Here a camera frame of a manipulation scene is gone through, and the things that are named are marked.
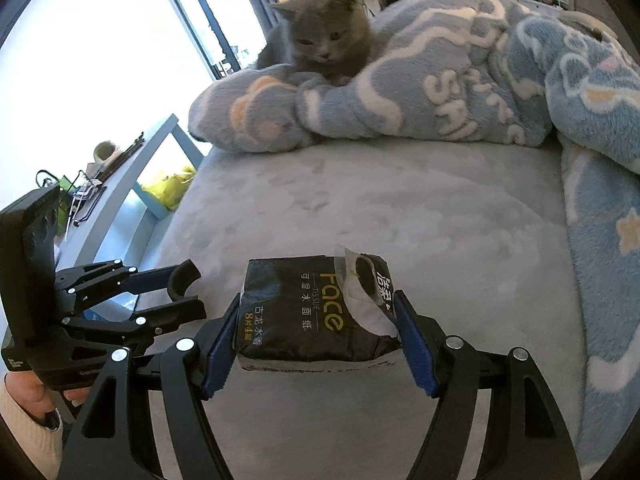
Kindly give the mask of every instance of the silver screw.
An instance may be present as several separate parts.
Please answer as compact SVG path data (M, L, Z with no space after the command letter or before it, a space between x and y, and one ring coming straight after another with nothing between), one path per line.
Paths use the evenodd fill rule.
M118 348L117 350L113 351L113 354L111 354L111 359L119 363L120 361L124 361L124 359L127 358L128 354L129 352L126 348Z
M464 341L460 339L458 336L452 335L451 337L447 337L447 346L449 348L453 348L454 350L460 350L464 345Z
M526 361L527 359L529 359L529 352L527 352L524 348L514 348L513 356L518 361Z
M189 339L187 337L185 339L180 339L180 341L175 344L175 347L181 352L186 352L187 350L191 350L194 345L195 343L193 339Z

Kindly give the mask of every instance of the blanket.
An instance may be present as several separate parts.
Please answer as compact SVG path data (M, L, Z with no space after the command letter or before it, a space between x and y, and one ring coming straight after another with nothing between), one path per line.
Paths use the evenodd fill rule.
M280 152L377 136L539 146L556 128L586 330L588 476L640 406L640 71L606 32L512 0L403 0L374 37L343 86L287 65L216 82L189 130L224 150Z

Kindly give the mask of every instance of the blue gripper pad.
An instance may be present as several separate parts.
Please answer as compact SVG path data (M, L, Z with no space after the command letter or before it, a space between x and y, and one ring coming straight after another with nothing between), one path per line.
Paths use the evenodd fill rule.
M398 294L394 297L396 310L396 326L402 342L402 352L409 370L414 376L415 384L422 388L428 396L433 397L440 387L433 371L434 359L420 329L412 319L412 314Z
M206 399L210 399L216 391L225 387L226 378L229 377L231 367L236 360L233 341L236 334L239 305L240 295L238 294L222 319L212 319L207 322L220 322L222 328L207 355L207 374L202 383L202 393Z

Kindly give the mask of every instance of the pink spot on blanket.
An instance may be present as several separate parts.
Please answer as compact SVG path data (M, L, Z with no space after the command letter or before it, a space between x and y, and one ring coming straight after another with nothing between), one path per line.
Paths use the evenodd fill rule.
M607 59L600 62L600 64L596 67L604 72L614 72L620 66L620 61L615 56L609 56Z
M282 127L274 121L263 121L258 126L258 134L264 140L273 140L282 132Z

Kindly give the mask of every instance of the gray bed sheet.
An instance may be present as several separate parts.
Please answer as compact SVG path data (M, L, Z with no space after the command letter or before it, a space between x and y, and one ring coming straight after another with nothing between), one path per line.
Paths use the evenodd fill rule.
M476 348L529 349L578 432L584 335L566 238L560 147L412 139L333 141L275 155L215 148L175 213L159 265L191 258L190 288L209 317L241 290L251 258L379 254L419 314ZM139 308L158 304L158 294ZM161 336L158 351L199 327ZM180 478L161 394L151 397L164 474ZM482 392L460 479L474 477L489 396ZM234 365L206 402L234 477L403 479L436 401L392 367L327 374L247 372Z

